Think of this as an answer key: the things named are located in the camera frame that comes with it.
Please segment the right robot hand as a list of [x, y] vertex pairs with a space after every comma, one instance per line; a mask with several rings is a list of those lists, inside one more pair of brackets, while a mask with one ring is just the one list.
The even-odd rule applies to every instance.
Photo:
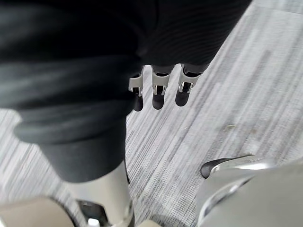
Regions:
[[36, 144], [86, 219], [132, 227], [126, 117], [143, 108], [152, 68], [161, 109], [177, 64], [184, 106], [249, 0], [3, 0], [0, 106], [15, 135]]

